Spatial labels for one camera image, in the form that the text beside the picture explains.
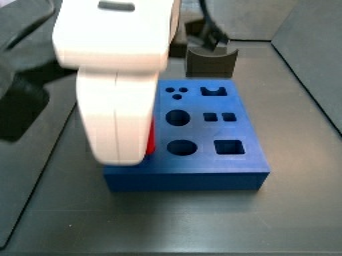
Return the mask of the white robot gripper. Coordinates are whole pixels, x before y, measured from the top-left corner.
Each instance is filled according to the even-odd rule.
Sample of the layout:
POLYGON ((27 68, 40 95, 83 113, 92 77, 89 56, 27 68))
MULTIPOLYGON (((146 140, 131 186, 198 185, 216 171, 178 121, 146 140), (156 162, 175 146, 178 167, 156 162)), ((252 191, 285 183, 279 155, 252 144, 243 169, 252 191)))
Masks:
POLYGON ((159 74, 180 0, 63 0, 52 42, 75 69, 76 98, 96 160, 136 165, 147 153, 159 74))

